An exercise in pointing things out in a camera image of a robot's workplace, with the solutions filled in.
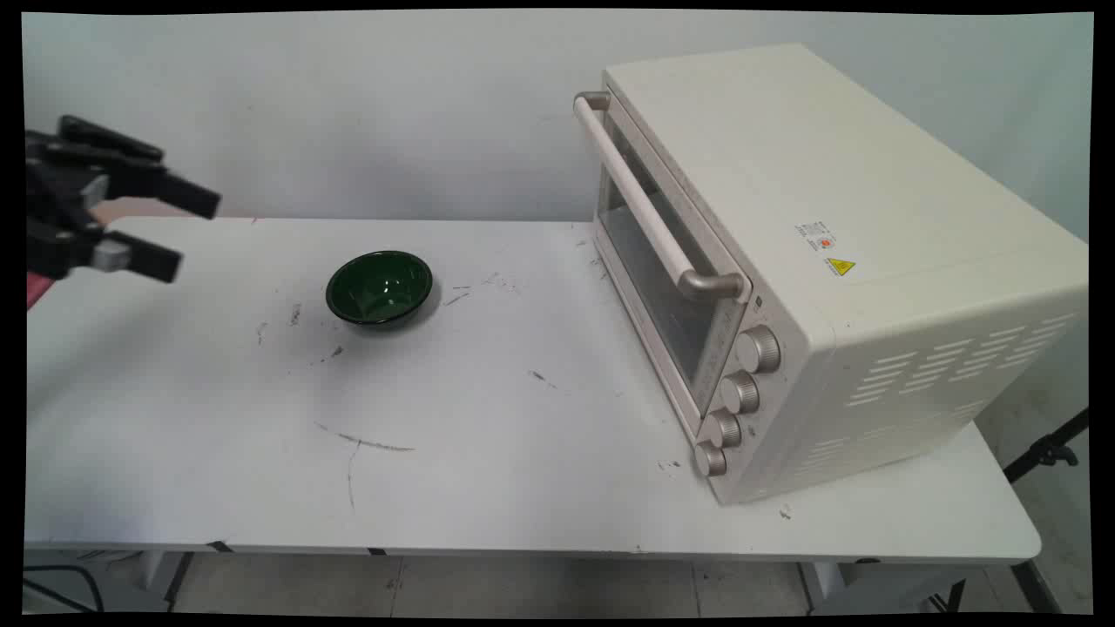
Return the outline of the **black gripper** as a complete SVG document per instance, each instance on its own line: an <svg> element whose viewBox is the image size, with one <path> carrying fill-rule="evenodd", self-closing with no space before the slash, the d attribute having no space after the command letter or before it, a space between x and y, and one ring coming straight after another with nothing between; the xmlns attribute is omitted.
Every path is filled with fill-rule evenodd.
<svg viewBox="0 0 1115 627"><path fill-rule="evenodd" d="M64 280L75 267L144 274L163 283L178 277L183 255L124 232L108 232L91 208L108 199L151 197L196 218L219 214L220 194L183 179L158 147L64 115L57 137L25 131L27 270Z"/></svg>

